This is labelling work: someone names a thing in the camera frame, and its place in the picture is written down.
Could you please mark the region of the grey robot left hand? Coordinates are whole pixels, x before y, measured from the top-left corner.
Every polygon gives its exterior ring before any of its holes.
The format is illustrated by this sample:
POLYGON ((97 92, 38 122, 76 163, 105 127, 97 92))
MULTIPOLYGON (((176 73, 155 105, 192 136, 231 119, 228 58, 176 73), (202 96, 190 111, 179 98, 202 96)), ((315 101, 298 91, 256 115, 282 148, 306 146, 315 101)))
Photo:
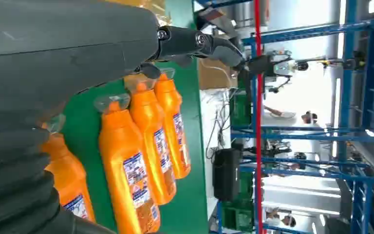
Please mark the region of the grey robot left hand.
POLYGON ((105 0, 0 0, 0 126, 34 123, 71 95, 147 61, 197 56, 234 67, 228 40, 160 26, 145 8, 105 0))

